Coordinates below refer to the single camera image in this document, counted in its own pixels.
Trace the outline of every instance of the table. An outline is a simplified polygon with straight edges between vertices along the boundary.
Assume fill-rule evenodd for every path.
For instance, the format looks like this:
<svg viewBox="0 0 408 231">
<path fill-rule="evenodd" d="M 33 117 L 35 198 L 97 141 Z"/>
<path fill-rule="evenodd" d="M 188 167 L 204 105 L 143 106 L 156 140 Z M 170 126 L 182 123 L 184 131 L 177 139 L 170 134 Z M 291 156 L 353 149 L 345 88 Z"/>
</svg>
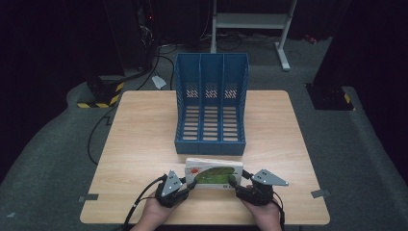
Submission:
<svg viewBox="0 0 408 231">
<path fill-rule="evenodd" d="M 289 182 L 275 186 L 284 201 L 286 224 L 326 224 L 330 217 L 319 190 L 290 97 L 282 90 L 249 90 L 244 126 L 246 148 L 242 156 L 178 155 L 174 137 L 177 121 L 176 92 L 125 91 L 115 115 L 99 165 L 89 188 L 96 200 L 85 201 L 84 223 L 122 223 L 141 191 L 174 169 L 184 176 L 188 157 L 243 162 L 256 173 L 266 168 Z M 154 186 L 146 193 L 157 189 Z M 144 201 L 130 222 L 136 223 Z M 234 191 L 194 190 L 166 224 L 253 224 L 252 216 Z"/>
<path fill-rule="evenodd" d="M 282 30 L 281 38 L 275 42 L 276 52 L 284 71 L 290 71 L 288 59 L 283 46 L 291 27 L 294 8 L 297 0 L 291 0 L 288 13 L 218 13 L 217 0 L 214 0 L 213 27 L 211 40 L 211 53 L 217 52 L 217 28 L 249 28 L 249 29 L 279 29 Z"/>
</svg>

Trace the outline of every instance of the slotted plastic organizer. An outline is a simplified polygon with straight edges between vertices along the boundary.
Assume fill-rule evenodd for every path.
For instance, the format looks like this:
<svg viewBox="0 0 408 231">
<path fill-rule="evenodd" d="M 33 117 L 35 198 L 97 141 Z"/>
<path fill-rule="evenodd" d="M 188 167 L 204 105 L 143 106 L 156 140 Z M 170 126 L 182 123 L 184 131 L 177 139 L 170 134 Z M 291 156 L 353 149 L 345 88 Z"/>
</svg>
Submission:
<svg viewBox="0 0 408 231">
<path fill-rule="evenodd" d="M 243 154 L 248 71 L 246 54 L 177 56 L 178 154 Z"/>
</svg>

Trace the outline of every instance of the gray carpet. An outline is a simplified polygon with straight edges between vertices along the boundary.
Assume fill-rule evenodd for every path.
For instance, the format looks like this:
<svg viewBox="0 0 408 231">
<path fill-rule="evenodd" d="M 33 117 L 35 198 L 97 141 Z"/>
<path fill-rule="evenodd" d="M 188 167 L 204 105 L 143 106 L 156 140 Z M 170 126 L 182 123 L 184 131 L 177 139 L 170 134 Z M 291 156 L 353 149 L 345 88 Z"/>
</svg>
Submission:
<svg viewBox="0 0 408 231">
<path fill-rule="evenodd" d="M 408 230 L 408 189 L 375 136 L 364 107 L 353 88 L 344 88 L 354 111 L 317 111 L 305 83 L 312 83 L 330 39 L 312 45 L 287 40 L 285 51 L 292 70 L 282 71 L 271 42 L 244 42 L 232 51 L 247 53 L 250 90 L 286 90 L 322 189 L 331 217 L 324 226 L 303 230 Z M 220 42 L 220 47 L 237 44 Z M 184 46 L 161 49 L 175 60 L 177 53 L 208 52 Z M 169 90 L 172 65 L 160 59 L 157 72 Z M 126 82 L 123 91 L 136 90 L 146 76 Z M 78 202 L 86 195 L 96 166 L 87 154 L 89 134 L 110 109 L 79 109 L 76 100 L 85 84 L 67 95 L 68 108 L 45 125 L 27 144 L 0 187 L 0 230 L 113 230 L 118 224 L 84 224 Z M 140 90 L 157 90 L 151 80 Z M 90 153 L 98 161 L 110 126 L 104 119 L 94 131 Z M 162 226 L 160 230 L 217 230 L 207 226 Z M 253 227 L 218 227 L 219 230 L 256 230 Z M 287 230 L 299 227 L 288 226 Z"/>
</svg>

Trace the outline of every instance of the dark background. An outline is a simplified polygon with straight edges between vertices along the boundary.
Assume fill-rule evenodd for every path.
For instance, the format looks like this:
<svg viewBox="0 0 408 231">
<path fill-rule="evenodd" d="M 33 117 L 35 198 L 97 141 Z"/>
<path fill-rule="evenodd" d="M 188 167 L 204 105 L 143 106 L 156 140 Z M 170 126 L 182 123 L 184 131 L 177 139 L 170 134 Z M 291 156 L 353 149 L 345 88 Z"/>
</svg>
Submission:
<svg viewBox="0 0 408 231">
<path fill-rule="evenodd" d="M 130 2 L 136 5 L 146 1 Z M 153 14 L 160 35 L 158 39 L 191 45 L 199 42 L 206 25 L 209 1 L 151 2 L 157 7 Z M 101 18 L 106 18 L 101 7 L 104 1 L 93 3 L 95 11 L 90 8 L 89 15 L 99 9 Z M 408 50 L 403 22 L 407 19 L 407 9 L 402 0 L 354 0 L 348 6 L 349 3 L 349 0 L 298 1 L 289 38 L 334 37 L 316 84 L 348 85 L 357 90 L 377 136 L 406 180 L 408 139 L 403 107 L 408 99 Z M 35 133 L 66 108 L 66 94 L 88 80 L 78 65 L 78 57 L 70 50 L 72 39 L 66 34 L 69 31 L 66 26 L 78 21 L 70 21 L 64 4 L 62 0 L 0 2 L 1 96 L 5 104 L 1 114 L 4 124 L 0 147 L 1 180 Z M 259 4 L 250 4 L 250 7 L 244 0 L 234 0 L 231 5 L 230 1 L 219 1 L 218 7 L 221 12 L 254 13 L 279 13 L 287 8 L 288 1 L 284 0 L 259 0 Z M 83 8 L 77 10 L 70 8 L 71 13 L 78 13 Z M 84 23 L 90 20 L 85 16 L 83 19 Z M 99 23 L 95 27 L 106 26 L 108 21 L 101 19 L 95 22 Z M 101 37 L 102 42 L 115 45 L 112 34 L 106 33 Z M 87 32 L 77 36 L 89 38 Z M 80 47 L 85 50 L 91 42 L 80 41 L 83 43 Z M 84 51 L 84 56 L 91 54 Z M 107 64 L 118 64 L 118 61 Z"/>
</svg>

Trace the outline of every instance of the human hand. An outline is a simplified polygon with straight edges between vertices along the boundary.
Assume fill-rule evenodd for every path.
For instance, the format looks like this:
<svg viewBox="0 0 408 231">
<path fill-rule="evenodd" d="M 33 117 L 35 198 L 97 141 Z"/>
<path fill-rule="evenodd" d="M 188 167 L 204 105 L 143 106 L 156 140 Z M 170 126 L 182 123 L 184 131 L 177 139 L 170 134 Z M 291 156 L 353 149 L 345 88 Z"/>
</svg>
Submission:
<svg viewBox="0 0 408 231">
<path fill-rule="evenodd" d="M 160 205 L 159 201 L 154 198 L 155 193 L 149 195 L 144 204 L 143 213 L 139 222 L 131 229 L 131 231 L 153 231 L 160 225 L 166 222 L 170 214 L 181 204 L 176 204 L 171 208 Z"/>
<path fill-rule="evenodd" d="M 244 200 L 241 200 L 241 202 L 252 214 L 255 223 L 262 231 L 282 231 L 279 222 L 279 209 L 275 204 L 270 202 L 264 206 L 255 206 Z"/>
</svg>

